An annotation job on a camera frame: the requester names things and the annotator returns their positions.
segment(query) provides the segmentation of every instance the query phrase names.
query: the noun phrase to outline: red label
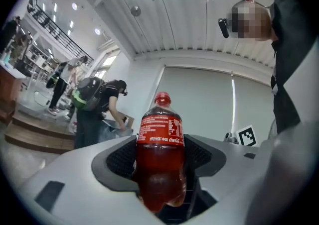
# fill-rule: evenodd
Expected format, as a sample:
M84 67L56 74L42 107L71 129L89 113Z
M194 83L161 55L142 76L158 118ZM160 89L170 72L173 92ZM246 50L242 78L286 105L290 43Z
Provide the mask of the red label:
M137 143L184 145L181 120L173 116L150 115L142 120Z

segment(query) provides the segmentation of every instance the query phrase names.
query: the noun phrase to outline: railing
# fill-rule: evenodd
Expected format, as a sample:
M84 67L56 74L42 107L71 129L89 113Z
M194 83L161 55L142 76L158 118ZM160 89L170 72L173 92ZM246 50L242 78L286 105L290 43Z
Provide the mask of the railing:
M37 0L33 1L34 7L29 8L28 12L40 23L60 44L62 44L76 58L88 57L86 65L89 65L93 59L83 51L66 33L59 28L55 22L39 7Z

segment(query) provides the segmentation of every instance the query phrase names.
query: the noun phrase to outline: coca-cola bottle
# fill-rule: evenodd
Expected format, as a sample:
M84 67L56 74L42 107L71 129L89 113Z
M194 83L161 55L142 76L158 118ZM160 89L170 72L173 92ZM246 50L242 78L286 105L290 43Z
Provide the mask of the coca-cola bottle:
M139 185L140 199L153 213L165 204L181 206L186 194L181 118L170 103L168 93L156 94L154 107L142 118L137 139L133 180Z

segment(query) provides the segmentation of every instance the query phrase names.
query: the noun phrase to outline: wooden platform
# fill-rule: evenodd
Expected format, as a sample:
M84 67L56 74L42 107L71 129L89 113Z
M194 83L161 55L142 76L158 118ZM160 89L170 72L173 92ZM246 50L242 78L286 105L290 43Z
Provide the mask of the wooden platform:
M65 128L20 112L14 114L4 138L23 148L58 154L72 150L74 141Z

